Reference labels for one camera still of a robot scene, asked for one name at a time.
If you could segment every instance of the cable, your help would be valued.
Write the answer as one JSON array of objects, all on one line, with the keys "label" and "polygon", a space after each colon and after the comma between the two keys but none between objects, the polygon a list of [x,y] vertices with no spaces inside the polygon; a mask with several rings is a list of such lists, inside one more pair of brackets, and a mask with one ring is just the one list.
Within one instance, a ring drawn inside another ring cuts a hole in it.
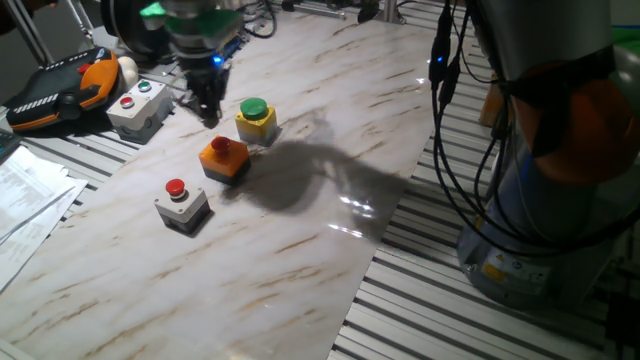
[{"label": "cable", "polygon": [[[252,9],[251,13],[247,13],[247,10],[252,6],[255,6],[255,8]],[[236,9],[236,11],[242,12],[245,24],[252,23],[260,19],[270,19],[265,17],[269,12],[264,6],[264,2],[262,0],[241,6]]]},{"label": "cable", "polygon": [[271,29],[271,32],[266,35],[263,35],[248,29],[246,26],[244,27],[244,31],[246,31],[248,34],[253,35],[259,39],[269,39],[273,37],[273,35],[275,35],[276,31],[278,30],[278,20],[276,19],[276,13],[275,11],[273,11],[273,7],[271,6],[271,1],[269,0],[262,0],[262,1],[264,3],[264,6],[267,8],[267,12],[269,13],[269,15],[271,15],[271,22],[273,24],[272,25],[273,28]]},{"label": "cable", "polygon": [[553,239],[551,239],[550,236],[548,236],[542,230],[540,230],[538,225],[536,225],[535,220],[533,220],[533,216],[531,216],[531,212],[529,212],[529,207],[527,206],[527,201],[524,197],[522,179],[520,179],[521,170],[520,170],[520,161],[518,160],[518,151],[516,149],[516,141],[515,141],[516,136],[517,136],[516,127],[513,126],[512,135],[511,135],[511,139],[512,139],[511,149],[513,152],[514,164],[515,164],[516,170],[518,171],[518,176],[516,176],[516,178],[518,181],[518,191],[520,192],[520,199],[522,200],[522,207],[524,208],[524,212],[527,215],[527,220],[529,220],[531,227],[538,233],[538,235],[547,241],[553,241]]},{"label": "cable", "polygon": [[[457,59],[458,63],[460,61],[459,54],[462,52],[462,39],[464,39],[466,25],[467,25],[468,20],[469,20],[469,12],[467,11],[466,14],[465,14],[464,21],[463,21],[463,28],[462,28],[462,32],[461,32],[461,40],[458,43],[458,49],[456,51],[456,55],[454,56],[454,61],[453,61],[452,64],[455,64],[456,59]],[[437,78],[437,79],[439,79],[441,77],[444,77],[442,75],[433,74],[432,72],[430,72],[429,75],[430,76],[433,75],[433,77]],[[440,96],[441,96],[440,103],[441,103],[441,107],[442,108],[440,110],[440,119],[437,120],[437,123],[436,123],[436,126],[435,126],[435,134],[436,134],[436,136],[435,136],[435,139],[434,139],[434,143],[435,143],[435,146],[439,147],[440,156],[442,157],[442,164],[444,165],[444,168],[445,168],[445,170],[447,172],[447,175],[451,179],[451,182],[453,182],[453,185],[456,188],[457,192],[460,193],[462,198],[467,202],[467,204],[469,204],[469,206],[473,209],[473,211],[476,214],[478,214],[480,217],[482,217],[482,219],[484,221],[486,221],[487,223],[491,224],[493,227],[495,227],[496,229],[500,230],[504,234],[506,234],[506,235],[508,235],[508,236],[510,236],[512,238],[517,238],[518,237],[517,234],[515,234],[515,233],[505,229],[504,227],[502,227],[495,220],[493,220],[490,216],[488,216],[483,209],[480,209],[478,206],[476,206],[476,204],[469,198],[469,196],[467,195],[466,191],[464,191],[464,189],[462,189],[462,186],[460,185],[460,183],[456,179],[455,175],[453,174],[453,171],[451,170],[451,167],[449,166],[449,161],[447,160],[447,157],[445,155],[444,145],[442,144],[442,139],[441,139],[441,136],[440,136],[440,125],[439,125],[439,122],[441,122],[441,118],[444,115],[444,108],[448,104],[448,101],[450,101],[450,98],[453,95],[453,91],[455,90],[455,87],[447,87],[446,83],[447,83],[447,81],[445,81],[445,85],[443,85],[443,92],[440,93]],[[450,92],[450,94],[448,94],[447,96],[443,96],[445,89]],[[432,95],[436,96],[436,100],[437,100],[437,88],[436,89],[432,89]],[[433,102],[433,108],[434,108],[434,111],[435,111],[434,114],[436,114],[436,115],[438,114],[437,104],[438,104],[437,101]],[[537,241],[535,241],[535,240],[523,239],[522,241],[525,242],[525,243],[529,243],[531,245],[537,245]]]},{"label": "cable", "polygon": [[[179,79],[182,79],[185,75],[187,75],[191,70],[182,70],[180,71],[178,74],[176,74],[176,76],[171,79],[171,81],[169,81],[169,84],[167,84],[168,87],[173,88],[174,84],[176,83],[176,81],[178,81]],[[171,94],[171,98],[175,101],[179,103],[179,99],[176,97],[176,95],[173,93],[173,91],[169,92]]]},{"label": "cable", "polygon": [[[462,32],[460,34],[460,40],[459,40],[459,44],[458,44],[458,51],[456,53],[456,56],[454,57],[454,63],[457,60],[458,62],[458,66],[457,66],[457,70],[459,72],[459,55],[461,53],[462,50],[462,42],[464,40],[464,34],[465,34],[465,30],[466,30],[466,25],[468,22],[468,17],[469,17],[469,12],[467,10],[467,13],[465,14],[465,21],[463,23],[463,28],[462,28]],[[450,69],[454,69],[454,66],[450,66],[447,68],[447,71],[449,71]],[[518,251],[514,251],[508,248],[505,248],[504,246],[497,244],[496,242],[492,241],[489,237],[487,237],[484,233],[482,233],[479,230],[479,226],[476,227],[476,225],[474,225],[462,212],[462,210],[460,209],[460,207],[457,205],[456,201],[453,199],[453,197],[451,196],[450,190],[449,188],[446,186],[445,182],[444,182],[444,178],[442,176],[442,172],[440,169],[440,165],[439,165],[439,161],[438,161],[438,155],[440,155],[440,157],[442,157],[442,162],[443,165],[445,166],[445,169],[447,170],[447,174],[449,175],[450,179],[452,180],[452,182],[454,183],[456,190],[460,193],[460,195],[465,199],[465,201],[474,209],[474,211],[480,216],[482,217],[483,220],[485,220],[487,223],[491,224],[494,228],[498,229],[499,231],[501,231],[502,233],[504,233],[507,236],[510,236],[514,239],[516,239],[517,241],[521,242],[521,243],[527,243],[529,242],[531,239],[529,238],[525,238],[525,237],[518,237],[518,236],[514,236],[513,234],[511,234],[508,230],[504,229],[502,226],[500,226],[499,224],[496,224],[494,221],[492,221],[490,219],[490,217],[488,217],[486,215],[485,212],[481,211],[480,209],[478,209],[476,207],[476,205],[469,199],[469,197],[467,196],[467,194],[465,193],[465,191],[462,189],[462,187],[460,186],[460,184],[457,182],[457,179],[455,178],[455,175],[453,174],[453,172],[451,171],[450,166],[448,165],[448,161],[446,159],[446,155],[444,153],[444,146],[442,144],[442,139],[441,139],[441,132],[440,132],[440,126],[442,123],[442,117],[444,115],[444,109],[446,108],[447,104],[449,103],[452,94],[447,94],[444,93],[444,90],[446,89],[448,92],[452,92],[455,89],[455,86],[446,86],[446,82],[445,85],[443,85],[443,91],[440,93],[441,99],[440,99],[440,111],[438,111],[438,94],[437,94],[437,90],[438,90],[438,84],[435,82],[432,82],[432,108],[433,108],[433,115],[434,115],[434,122],[435,122],[435,139],[434,139],[434,165],[435,165],[435,169],[436,169],[436,175],[438,176],[438,181],[441,184],[441,187],[443,188],[445,195],[447,196],[447,199],[449,200],[449,202],[451,202],[454,210],[456,211],[456,213],[458,213],[458,215],[463,219],[463,221],[474,231],[478,234],[478,236],[480,236],[483,240],[485,240],[487,243],[489,243],[490,245],[494,246],[495,248],[517,255],[517,256],[526,256],[526,257],[552,257],[552,256],[558,256],[558,255],[562,255],[562,254],[566,254],[566,253],[570,253],[570,252],[574,252],[580,249],[584,249],[587,247],[591,247],[594,245],[597,245],[605,240],[607,240],[610,237],[616,236],[619,233],[621,233],[622,231],[624,231],[626,228],[628,228],[630,225],[632,225],[636,220],[638,220],[640,218],[640,206],[638,208],[636,208],[634,211],[632,211],[631,213],[629,213],[627,215],[627,217],[625,217],[624,219],[612,223],[608,226],[603,227],[601,230],[594,232],[593,234],[590,234],[588,236],[585,236],[577,241],[574,241],[572,244],[568,244],[568,245],[558,245],[558,246],[550,246],[548,244],[543,244],[543,243],[539,243],[536,242],[534,244],[532,244],[533,246],[539,247],[539,248],[554,248],[557,249],[556,251],[553,252],[540,252],[540,253],[523,253],[523,252],[518,252]]]},{"label": "cable", "polygon": [[[456,0],[455,5],[453,6],[453,11],[455,12],[456,6],[458,5],[458,0]],[[458,36],[458,39],[460,39],[460,33],[458,32],[458,26],[456,25],[456,22],[453,22],[453,29],[456,31],[456,35]],[[471,75],[471,77],[482,84],[497,84],[498,80],[482,80],[480,78],[478,78],[472,71],[471,68],[469,67],[469,64],[467,63],[467,57],[464,55],[464,51],[462,52],[462,63],[464,64],[464,67],[467,69],[467,72],[469,73],[469,75]]]}]

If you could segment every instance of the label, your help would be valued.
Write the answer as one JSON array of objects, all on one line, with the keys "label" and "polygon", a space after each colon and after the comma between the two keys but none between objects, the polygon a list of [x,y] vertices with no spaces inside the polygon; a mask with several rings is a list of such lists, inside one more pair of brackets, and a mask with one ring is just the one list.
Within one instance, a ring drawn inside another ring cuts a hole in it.
[{"label": "label", "polygon": [[528,263],[493,248],[482,266],[482,272],[511,290],[540,294],[549,277],[551,267]]}]

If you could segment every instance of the red button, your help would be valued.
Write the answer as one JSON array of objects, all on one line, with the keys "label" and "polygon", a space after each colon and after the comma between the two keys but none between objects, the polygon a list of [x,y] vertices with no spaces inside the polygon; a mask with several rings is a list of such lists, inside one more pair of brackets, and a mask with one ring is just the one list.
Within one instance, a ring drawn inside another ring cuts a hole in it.
[{"label": "red button", "polygon": [[180,196],[184,192],[184,181],[180,179],[170,180],[165,189],[171,196]]},{"label": "red button", "polygon": [[80,66],[80,67],[78,68],[78,73],[79,73],[80,75],[84,75],[84,73],[86,73],[86,72],[87,72],[87,70],[89,70],[89,68],[90,68],[90,67],[91,67],[91,64],[89,64],[89,63],[84,64],[84,65],[82,65],[82,66]]},{"label": "red button", "polygon": [[224,136],[217,136],[211,142],[211,147],[217,153],[226,154],[227,152],[229,152],[229,148],[231,147],[231,140],[229,140],[229,138],[226,138]]},{"label": "red button", "polygon": [[120,106],[122,106],[125,109],[128,109],[130,107],[133,107],[133,98],[131,98],[131,96],[127,96],[127,97],[123,97],[120,100]]}]

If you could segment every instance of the orange device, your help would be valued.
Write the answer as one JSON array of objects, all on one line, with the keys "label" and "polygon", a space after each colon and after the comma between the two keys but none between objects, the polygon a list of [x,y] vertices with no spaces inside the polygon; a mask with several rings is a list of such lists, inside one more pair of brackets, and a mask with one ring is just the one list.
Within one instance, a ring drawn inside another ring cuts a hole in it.
[{"label": "orange device", "polygon": [[83,111],[119,95],[118,60],[111,50],[95,48],[68,57],[31,75],[18,95],[4,104],[14,131],[73,120]]},{"label": "orange device", "polygon": [[204,174],[213,180],[233,185],[249,170],[249,150],[245,144],[216,136],[200,153]]}]

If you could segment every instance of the table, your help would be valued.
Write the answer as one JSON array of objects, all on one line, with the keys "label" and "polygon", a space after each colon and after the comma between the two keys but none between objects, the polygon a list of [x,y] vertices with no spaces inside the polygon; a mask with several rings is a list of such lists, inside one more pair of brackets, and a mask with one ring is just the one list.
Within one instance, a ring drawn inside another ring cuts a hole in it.
[{"label": "table", "polygon": [[[432,130],[434,32],[293,15],[234,59],[221,123],[178,109],[49,238],[0,295],[0,337],[37,359],[323,359]],[[197,155],[237,139],[248,97],[282,128],[250,147],[237,188]],[[179,177],[215,212],[165,228],[153,199]]]}]

